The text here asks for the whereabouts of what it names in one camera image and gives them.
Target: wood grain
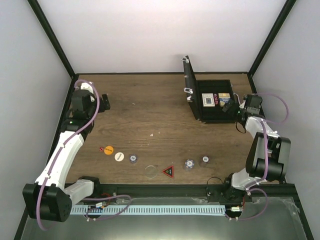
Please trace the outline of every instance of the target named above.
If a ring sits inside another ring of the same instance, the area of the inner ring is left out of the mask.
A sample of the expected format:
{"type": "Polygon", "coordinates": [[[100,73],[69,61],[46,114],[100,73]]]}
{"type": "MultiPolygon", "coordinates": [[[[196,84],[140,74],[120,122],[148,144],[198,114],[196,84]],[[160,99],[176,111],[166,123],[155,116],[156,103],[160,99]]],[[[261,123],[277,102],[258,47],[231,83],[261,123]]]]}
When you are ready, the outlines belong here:
{"type": "MultiPolygon", "coordinates": [[[[252,144],[250,134],[236,131],[234,124],[204,124],[195,120],[183,92],[182,74],[83,75],[94,82],[99,94],[108,93],[111,109],[99,113],[95,127],[79,150],[67,176],[98,177],[109,184],[203,184],[212,176],[227,177],[245,167],[252,144]],[[100,147],[113,146],[105,155],[100,147]],[[124,153],[117,162],[115,153],[124,153]],[[131,164],[129,155],[138,156],[131,164]],[[207,167],[200,167],[209,156],[207,167]],[[196,164],[184,170],[187,159],[196,164]],[[147,166],[156,166],[157,176],[145,176],[147,166]],[[174,165],[174,179],[162,170],[174,165]]],[[[200,74],[199,80],[230,79],[240,96],[251,93],[245,74],[200,74]]]]}

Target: orange round disc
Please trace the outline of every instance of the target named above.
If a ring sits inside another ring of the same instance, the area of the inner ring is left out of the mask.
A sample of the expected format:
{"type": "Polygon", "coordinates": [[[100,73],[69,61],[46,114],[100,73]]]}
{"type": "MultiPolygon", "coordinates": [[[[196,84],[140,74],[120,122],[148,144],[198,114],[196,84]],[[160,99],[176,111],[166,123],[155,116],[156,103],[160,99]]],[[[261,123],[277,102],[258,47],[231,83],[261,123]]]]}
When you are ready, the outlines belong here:
{"type": "Polygon", "coordinates": [[[112,146],[106,146],[104,148],[104,153],[107,155],[111,155],[114,152],[114,148],[112,146]]]}

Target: robotic arm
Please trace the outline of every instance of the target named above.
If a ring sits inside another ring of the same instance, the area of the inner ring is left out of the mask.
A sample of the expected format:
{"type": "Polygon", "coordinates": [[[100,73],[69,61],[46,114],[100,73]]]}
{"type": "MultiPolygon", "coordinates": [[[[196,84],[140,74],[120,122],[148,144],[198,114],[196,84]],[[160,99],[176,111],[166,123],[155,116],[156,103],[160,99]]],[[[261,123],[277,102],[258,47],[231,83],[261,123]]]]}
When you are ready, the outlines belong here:
{"type": "MultiPolygon", "coordinates": [[[[33,219],[36,218],[37,200],[43,185],[45,186],[41,194],[40,205],[40,218],[43,220],[64,222],[69,217],[73,205],[88,196],[100,194],[100,182],[96,177],[81,177],[76,183],[65,188],[72,162],[94,127],[94,122],[92,122],[80,133],[74,135],[94,116],[97,99],[93,93],[94,90],[90,84],[82,83],[80,89],[72,94],[72,109],[62,124],[58,144],[48,164],[34,184],[26,184],[23,188],[22,194],[26,208],[33,219]]],[[[98,113],[109,109],[108,97],[103,94],[100,97],[98,113]]]]}
{"type": "Polygon", "coordinates": [[[283,181],[287,172],[291,142],[286,137],[273,131],[264,117],[260,115],[262,98],[258,95],[247,95],[244,102],[230,100],[223,111],[234,116],[236,121],[253,137],[253,143],[246,159],[245,168],[231,176],[231,187],[247,191],[250,187],[265,181],[283,181]],[[265,145],[264,129],[267,135],[265,145]],[[266,178],[263,179],[265,164],[265,148],[268,153],[266,178]]]}

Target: black triangle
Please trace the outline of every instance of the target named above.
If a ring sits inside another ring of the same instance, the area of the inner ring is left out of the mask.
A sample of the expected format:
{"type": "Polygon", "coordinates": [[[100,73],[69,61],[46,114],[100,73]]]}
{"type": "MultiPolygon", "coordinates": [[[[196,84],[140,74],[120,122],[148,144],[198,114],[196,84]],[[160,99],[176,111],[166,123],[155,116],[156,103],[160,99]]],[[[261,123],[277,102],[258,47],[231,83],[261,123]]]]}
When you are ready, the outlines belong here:
{"type": "Polygon", "coordinates": [[[172,165],[172,166],[169,166],[169,167],[167,167],[166,169],[164,169],[163,171],[162,171],[165,175],[167,175],[168,177],[170,177],[170,178],[174,178],[174,166],[172,165]]]}

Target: white wall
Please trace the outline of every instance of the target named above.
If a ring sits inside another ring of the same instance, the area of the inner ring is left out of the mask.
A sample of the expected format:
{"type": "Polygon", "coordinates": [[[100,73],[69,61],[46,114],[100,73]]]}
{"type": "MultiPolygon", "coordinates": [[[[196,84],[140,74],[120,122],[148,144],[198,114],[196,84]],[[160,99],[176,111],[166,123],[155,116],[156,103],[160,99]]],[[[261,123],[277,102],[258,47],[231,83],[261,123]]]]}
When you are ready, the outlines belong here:
{"type": "Polygon", "coordinates": [[[248,71],[285,0],[39,0],[76,73],[248,71]]]}
{"type": "MultiPolygon", "coordinates": [[[[286,124],[274,126],[291,139],[286,175],[295,183],[314,239],[320,239],[320,1],[297,1],[265,56],[254,83],[258,92],[281,95],[289,105],[286,124]]],[[[285,109],[263,99],[269,119],[280,120],[285,109]]]]}
{"type": "Polygon", "coordinates": [[[44,168],[70,77],[26,0],[0,1],[0,239],[13,239],[22,189],[44,168]]]}

